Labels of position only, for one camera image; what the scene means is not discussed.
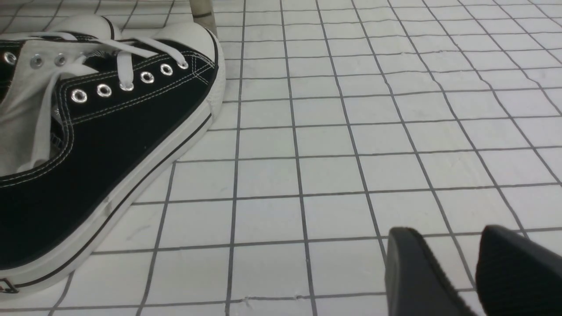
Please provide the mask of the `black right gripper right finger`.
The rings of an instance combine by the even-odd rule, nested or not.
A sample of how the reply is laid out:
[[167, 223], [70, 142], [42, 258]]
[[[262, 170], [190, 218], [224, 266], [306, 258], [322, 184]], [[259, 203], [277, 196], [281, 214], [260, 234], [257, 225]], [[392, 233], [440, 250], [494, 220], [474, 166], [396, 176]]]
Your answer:
[[500, 225], [484, 228], [476, 292], [488, 316], [559, 316], [561, 256]]

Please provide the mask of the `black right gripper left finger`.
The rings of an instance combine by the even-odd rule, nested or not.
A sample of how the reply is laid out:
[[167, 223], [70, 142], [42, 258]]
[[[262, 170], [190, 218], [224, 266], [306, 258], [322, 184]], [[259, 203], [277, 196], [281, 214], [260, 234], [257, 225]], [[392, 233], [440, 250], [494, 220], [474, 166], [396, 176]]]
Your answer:
[[385, 267], [388, 315], [475, 315], [417, 230], [390, 229]]

